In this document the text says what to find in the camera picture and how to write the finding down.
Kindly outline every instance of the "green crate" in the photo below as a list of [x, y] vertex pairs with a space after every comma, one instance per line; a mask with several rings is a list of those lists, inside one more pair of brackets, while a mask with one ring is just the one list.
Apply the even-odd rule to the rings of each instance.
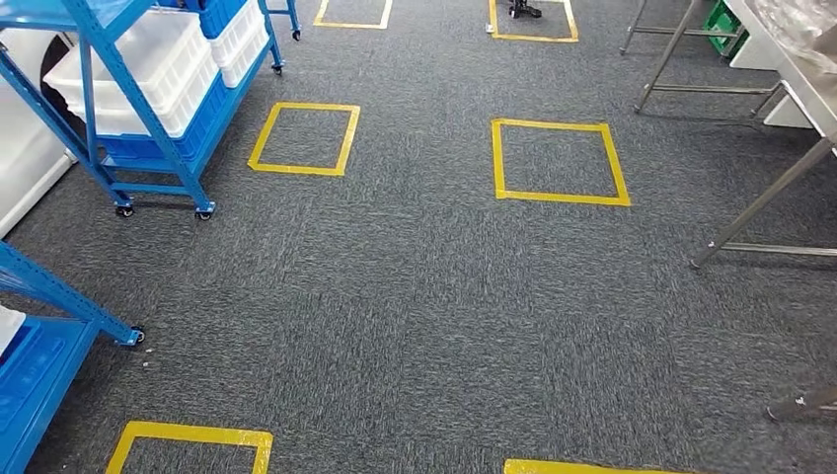
[[[727, 8], [726, 4], [723, 0], [718, 0], [715, 4], [715, 8], [707, 17], [706, 23], [704, 23], [704, 30], [707, 32], [724, 32], [724, 33], [735, 33], [738, 30], [738, 27], [741, 25], [741, 22], [738, 21], [738, 18], [732, 14], [732, 12]], [[748, 33], [745, 32], [738, 44], [729, 52], [729, 57], [732, 58], [741, 48], [741, 45], [744, 44], [744, 41], [747, 39]], [[718, 37], [708, 37], [709, 42], [712, 46], [718, 51], [723, 52], [723, 49], [726, 47], [726, 44], [730, 41], [735, 41], [735, 38], [718, 38]]]

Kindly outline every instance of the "yellow tape square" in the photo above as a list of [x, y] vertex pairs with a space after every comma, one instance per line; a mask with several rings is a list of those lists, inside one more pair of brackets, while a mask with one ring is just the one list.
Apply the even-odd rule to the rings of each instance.
[[[334, 168], [324, 168], [320, 166], [296, 166], [296, 165], [273, 165], [268, 163], [260, 163], [259, 159], [262, 157], [262, 152], [265, 150], [267, 138], [270, 137], [270, 131], [273, 130], [273, 125], [276, 123], [276, 118], [279, 117], [279, 111], [282, 109], [301, 109], [308, 111], [338, 111], [348, 112], [348, 125], [345, 128], [345, 134], [342, 138], [341, 151], [338, 155], [338, 162]], [[325, 175], [325, 176], [342, 176], [345, 172], [345, 164], [348, 161], [348, 153], [351, 151], [351, 143], [354, 141], [354, 131], [357, 129], [357, 119], [360, 117], [359, 106], [344, 106], [341, 104], [314, 104], [301, 102], [277, 102], [270, 109], [267, 115], [265, 126], [262, 127], [262, 132], [259, 133], [259, 138], [256, 140], [256, 146], [253, 147], [253, 153], [250, 154], [250, 160], [247, 164], [256, 171], [270, 171], [273, 173], [301, 173], [304, 175]]]
[[326, 16], [326, 9], [329, 7], [329, 0], [323, 0], [320, 3], [320, 10], [317, 11], [317, 16], [314, 17], [314, 26], [316, 27], [333, 27], [333, 28], [364, 28], [367, 30], [386, 30], [390, 22], [390, 12], [392, 11], [392, 0], [386, 0], [384, 3], [384, 13], [381, 14], [381, 23], [377, 25], [367, 25], [359, 23], [332, 23], [324, 22], [323, 17]]
[[[613, 175], [613, 184], [616, 186], [616, 195], [564, 195], [558, 193], [508, 191], [505, 188], [505, 174], [503, 173], [502, 165], [501, 128], [503, 125], [528, 126], [532, 128], [546, 128], [551, 130], [591, 131], [600, 133], [602, 140], [604, 141], [607, 161], [610, 164], [610, 172]], [[561, 123], [555, 121], [519, 120], [516, 118], [494, 118], [492, 120], [492, 148], [494, 152], [495, 166], [495, 192], [496, 198], [498, 199], [546, 200], [552, 202], [576, 202], [583, 204], [623, 206], [631, 205], [631, 198], [628, 196], [625, 179], [622, 177], [622, 167], [619, 166], [619, 157], [616, 154], [616, 146], [613, 144], [613, 137], [610, 134], [610, 127], [607, 123]]]
[[534, 461], [530, 459], [506, 459], [502, 474], [678, 474], [669, 471], [647, 469], [617, 469], [570, 462]]
[[270, 449], [273, 446], [273, 435], [268, 432], [192, 427], [171, 423], [128, 422], [124, 431], [122, 431], [119, 443], [116, 445], [111, 462], [108, 463], [108, 469], [105, 471], [107, 474], [118, 474], [122, 472], [122, 466], [124, 466], [125, 459], [128, 457], [130, 447], [138, 437], [251, 446], [256, 449], [253, 474], [267, 473], [267, 462], [270, 460]]
[[521, 40], [521, 41], [540, 41], [540, 42], [578, 42], [578, 27], [575, 25], [575, 17], [572, 15], [572, 5], [570, 0], [541, 0], [548, 3], [562, 3], [564, 4], [564, 14], [567, 16], [567, 25], [570, 27], [570, 35], [568, 37], [538, 37], [534, 35], [511, 35], [499, 32], [499, 26], [496, 19], [496, 2], [497, 0], [489, 0], [489, 23], [492, 24], [492, 38], [495, 40]]

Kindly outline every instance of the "gray carpet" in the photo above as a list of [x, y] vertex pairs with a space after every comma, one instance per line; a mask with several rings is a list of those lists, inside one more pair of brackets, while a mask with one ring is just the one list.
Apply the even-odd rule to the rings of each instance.
[[[672, 24], [672, 3], [648, 23]], [[753, 98], [660, 93], [635, 116], [666, 39], [638, 36], [622, 57], [633, 2], [572, 6], [580, 42], [544, 44], [491, 39], [484, 0], [394, 0], [386, 31], [310, 27], [317, 2], [301, 2], [301, 42], [274, 21], [285, 76], [256, 78], [203, 176], [207, 222], [153, 196], [118, 219], [70, 171], [8, 241], [148, 340], [96, 344], [32, 472], [101, 472], [125, 423], [150, 420], [270, 431], [274, 473], [499, 473], [507, 457], [832, 473], [833, 419], [761, 411], [837, 383], [833, 263], [686, 264], [815, 135], [746, 119]], [[509, 33], [537, 33], [519, 23]], [[703, 39], [666, 76], [776, 80], [729, 69]], [[361, 106], [344, 177], [247, 166], [277, 101]], [[495, 199], [497, 117], [608, 122], [634, 205]], [[332, 163], [343, 119], [283, 113], [263, 160]], [[589, 136], [504, 138], [510, 189], [612, 194]], [[837, 244], [835, 180], [833, 161], [816, 168], [744, 238]], [[252, 458], [146, 439], [126, 471], [246, 472]]]

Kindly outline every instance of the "white storage bin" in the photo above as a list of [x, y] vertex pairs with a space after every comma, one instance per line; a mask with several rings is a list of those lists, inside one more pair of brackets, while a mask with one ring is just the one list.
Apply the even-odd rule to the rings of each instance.
[[259, 53], [265, 48], [267, 40], [269, 40], [269, 36], [267, 30], [265, 30], [265, 25], [256, 25], [241, 49], [231, 57], [225, 57], [223, 61], [218, 61], [225, 86], [229, 88], [238, 87], [247, 71], [250, 70], [250, 66], [253, 65], [259, 57]]
[[[170, 97], [170, 102], [161, 104], [154, 113], [163, 124], [163, 128], [172, 138], [180, 138], [186, 132], [194, 113], [200, 107], [209, 87], [218, 76], [218, 65], [212, 59], [209, 45], [206, 44], [197, 61], [198, 66], [179, 95]], [[84, 105], [68, 105], [70, 112], [85, 119]], [[112, 111], [96, 107], [96, 133], [99, 135], [122, 135], [125, 133], [148, 135], [148, 129], [134, 109]]]
[[[116, 41], [116, 48], [143, 95], [157, 111], [170, 105], [173, 98], [181, 94], [207, 44], [197, 14], [152, 9]], [[91, 72], [97, 110], [125, 112], [131, 109], [127, 98], [94, 51]], [[70, 107], [77, 109], [83, 106], [78, 46], [43, 79], [61, 93]]]
[[215, 62], [218, 64], [230, 62], [229, 58], [250, 39], [253, 28], [256, 25], [262, 25], [264, 29], [264, 24], [265, 16], [259, 8], [259, 0], [249, 0], [242, 5], [218, 38], [209, 40], [212, 44], [212, 57], [215, 58]]

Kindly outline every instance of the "plastic wrap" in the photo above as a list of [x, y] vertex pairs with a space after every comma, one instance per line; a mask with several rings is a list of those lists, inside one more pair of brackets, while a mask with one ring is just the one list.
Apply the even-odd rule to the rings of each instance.
[[837, 0], [749, 0], [761, 22], [788, 51], [837, 74]]

